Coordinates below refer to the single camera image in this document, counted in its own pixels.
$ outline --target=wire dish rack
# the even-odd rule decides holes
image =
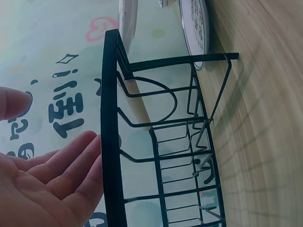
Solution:
[[[220,187],[220,178],[210,130],[210,123],[213,120],[215,111],[230,74],[232,68],[231,60],[238,59],[238,57],[238,53],[218,53],[129,63],[118,29],[106,31],[101,89],[101,149],[107,224],[109,227],[128,226],[125,205],[135,201],[144,201],[151,199],[158,199],[160,201],[161,221],[163,227],[226,226],[223,197]],[[227,71],[222,82],[222,87],[220,89],[218,98],[215,102],[210,117],[207,117],[204,104],[204,98],[207,97],[207,94],[204,94],[205,96],[202,95],[194,66],[194,62],[199,61],[226,61],[228,64]],[[190,65],[191,73],[189,75],[190,83],[188,87],[170,89],[158,81],[148,78],[134,77],[133,74],[134,72],[140,72],[142,70],[149,70],[178,64]],[[117,70],[117,65],[119,65],[125,80],[135,79],[136,81],[152,83],[156,86],[161,87],[162,90],[140,94],[129,94],[124,84],[124,80]],[[174,107],[172,111],[160,121],[138,124],[133,123],[122,111],[122,109],[117,106],[117,81],[120,82],[123,92],[129,98],[169,94],[174,100]],[[187,92],[188,95],[186,112],[189,117],[171,120],[171,116],[174,114],[178,106],[178,98],[176,93],[181,91]],[[130,127],[150,127],[149,135],[152,141],[153,157],[134,158],[127,151],[123,151],[119,148],[118,116],[122,117],[122,119]],[[185,135],[162,141],[157,140],[156,135],[158,131],[172,128],[174,129],[177,127],[183,127]],[[203,146],[200,144],[201,138],[205,135],[208,138],[208,146]],[[188,143],[187,148],[182,150],[174,150],[166,154],[159,153],[158,147],[161,144],[167,142],[176,142],[178,140],[186,140]],[[124,157],[133,163],[154,163],[158,193],[153,195],[125,198],[121,173],[121,157]],[[172,161],[182,158],[187,158],[189,162],[170,166],[163,166],[161,164],[161,162],[166,160]],[[182,173],[184,172],[185,168],[188,169],[189,167],[192,169],[192,174],[188,177],[181,177],[174,180],[165,180],[163,178],[164,171]],[[201,183],[199,176],[205,172],[208,172],[209,176]],[[174,192],[165,192],[164,190],[165,186],[168,184],[180,183],[189,179],[194,181],[194,188],[192,189],[179,191],[176,190]],[[209,191],[214,191],[216,194],[218,201],[217,205],[215,206],[205,206],[203,204],[203,197],[201,197],[201,194]],[[195,195],[195,202],[188,205],[179,205],[176,207],[169,206],[169,199],[175,198],[176,196],[189,194]],[[191,218],[184,218],[182,215],[179,215],[183,212],[186,212],[187,209],[195,209],[196,216]],[[179,217],[179,219],[171,219],[170,217],[172,213],[178,213],[177,217]],[[205,214],[214,217],[214,220],[211,222],[206,222],[204,218]]]

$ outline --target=black metal rack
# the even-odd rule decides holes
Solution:
[[[103,181],[104,181],[104,193],[105,193],[105,203],[107,210],[107,223],[109,227],[126,227],[126,213],[125,213],[125,204],[133,201],[139,200],[148,200],[148,199],[159,199],[161,214],[162,214],[162,222],[164,227],[170,227],[175,223],[187,222],[192,219],[199,220],[199,225],[202,227],[215,227],[226,226],[225,223],[225,213],[223,207],[223,197],[222,191],[220,188],[220,178],[218,172],[218,166],[215,157],[214,145],[210,131],[210,122],[213,120],[214,113],[217,109],[218,103],[222,96],[223,90],[225,88],[228,76],[230,74],[232,63],[231,60],[238,59],[238,53],[218,53],[218,54],[205,54],[205,55],[197,55],[197,56],[184,56],[184,57],[174,57],[174,58],[166,58],[159,60],[151,60],[151,61],[143,61],[136,63],[129,63],[119,31],[117,29],[110,30],[106,32],[105,35],[105,43],[104,43],[104,53],[103,53],[103,66],[102,66],[102,89],[101,89],[101,148],[102,148],[102,160],[103,160]],[[211,116],[208,118],[206,113],[206,108],[204,104],[204,97],[202,96],[201,88],[198,82],[198,77],[196,74],[196,70],[194,67],[194,62],[198,61],[226,61],[228,63],[228,68],[225,73],[225,77],[223,79],[223,84],[218,94],[218,98],[216,100],[215,106],[212,110]],[[148,83],[152,83],[161,87],[163,90],[154,91],[154,92],[146,92],[140,94],[129,94],[124,81],[117,71],[117,63],[119,64],[120,70],[123,73],[125,80],[135,79],[137,81],[144,81]],[[152,79],[142,78],[142,77],[134,77],[133,72],[138,72],[142,70],[154,69],[164,66],[171,66],[177,64],[190,64],[191,66],[191,75],[190,75],[190,84],[188,87],[174,88],[170,89],[169,87],[163,85]],[[174,108],[173,110],[163,119],[157,122],[150,123],[132,123],[126,114],[117,106],[117,79],[119,80],[123,91],[126,96],[129,98],[135,97],[145,97],[145,96],[153,96],[157,94],[165,94],[169,93],[174,99]],[[190,103],[192,101],[192,91],[195,90],[197,92],[194,111],[190,111]],[[174,119],[170,120],[169,118],[175,112],[178,100],[175,95],[176,92],[179,91],[188,91],[188,100],[187,100],[187,114],[191,115],[188,118],[182,119]],[[201,108],[202,116],[199,116],[198,109]],[[127,122],[127,124],[131,127],[147,127],[150,126],[149,134],[151,136],[152,144],[153,144],[153,157],[151,158],[143,158],[136,159],[130,156],[127,152],[119,149],[119,135],[118,135],[118,114]],[[155,132],[162,129],[167,129],[170,127],[178,127],[185,126],[186,134],[184,137],[173,138],[164,141],[157,141],[157,137]],[[209,149],[205,146],[199,145],[199,140],[201,139],[203,133],[207,133],[209,140]],[[197,142],[195,145],[192,145],[192,138],[194,136],[198,136]],[[158,145],[160,143],[180,140],[180,139],[188,139],[188,149],[174,151],[169,154],[160,155],[158,151]],[[140,196],[135,198],[124,198],[123,186],[122,186],[122,174],[121,174],[121,163],[120,156],[124,156],[128,160],[134,163],[146,163],[146,162],[154,162],[158,191],[159,193],[156,195],[147,195]],[[197,169],[196,164],[200,162],[198,158],[195,158],[199,155],[206,155],[206,159],[199,164],[200,168]],[[191,162],[184,165],[170,166],[166,168],[162,168],[160,162],[163,160],[171,160],[182,157],[191,157]],[[167,169],[176,169],[182,170],[185,166],[193,167],[193,175],[188,178],[177,179],[174,181],[163,181],[162,172]],[[210,182],[214,179],[215,184],[205,187],[199,187],[198,185],[198,176],[200,172],[211,170],[211,174],[208,179],[205,180],[206,183]],[[171,192],[165,193],[163,186],[165,184],[169,184],[172,182],[185,181],[188,179],[194,179],[196,187],[192,190],[179,191],[179,192]],[[212,210],[216,209],[216,207],[208,207],[204,208],[201,205],[199,193],[201,191],[215,189],[218,195],[219,202],[219,211],[220,214],[216,214],[212,212]],[[189,206],[183,207],[173,207],[168,208],[166,205],[166,198],[184,195],[188,193],[196,193],[197,194],[197,202],[196,204],[192,204]],[[173,220],[170,221],[167,213],[175,210],[186,209],[188,207],[197,207],[199,209],[199,217],[191,218],[191,219],[182,219],[182,220]],[[204,223],[202,211],[207,212],[218,218],[217,221],[211,223]]]

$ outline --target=wooden surface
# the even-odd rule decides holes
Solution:
[[[303,226],[303,1],[206,0],[210,52],[239,52],[212,133],[227,226]],[[199,72],[208,114],[225,62]]]

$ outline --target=finger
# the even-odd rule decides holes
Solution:
[[[43,164],[43,163],[47,162],[58,151],[59,150],[54,150],[52,152],[49,152],[49,153],[46,153],[44,155],[37,156],[35,158],[31,158],[31,159],[28,159],[28,160],[24,160],[20,157],[14,157],[14,156],[8,156],[8,155],[7,155],[7,158],[12,160],[19,170],[23,170],[23,171],[26,172],[29,169],[33,168],[34,166],[37,166],[37,165],[40,165],[40,164]]]
[[[103,195],[102,161],[98,156],[86,178],[76,191],[63,199],[83,226],[96,209]]]
[[[37,165],[29,169],[28,172],[41,182],[47,184],[50,180],[61,175],[96,136],[96,133],[93,131],[82,133],[58,151],[46,163]]]
[[[29,106],[31,96],[22,91],[0,87],[0,121],[17,117]]]
[[[46,186],[58,199],[64,199],[83,182],[100,153],[101,140],[97,136],[62,175],[52,179]]]

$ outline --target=human hand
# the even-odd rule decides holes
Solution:
[[[0,87],[0,120],[29,104],[30,95]],[[86,131],[29,160],[0,153],[0,226],[84,226],[103,195],[100,151],[100,136]]]

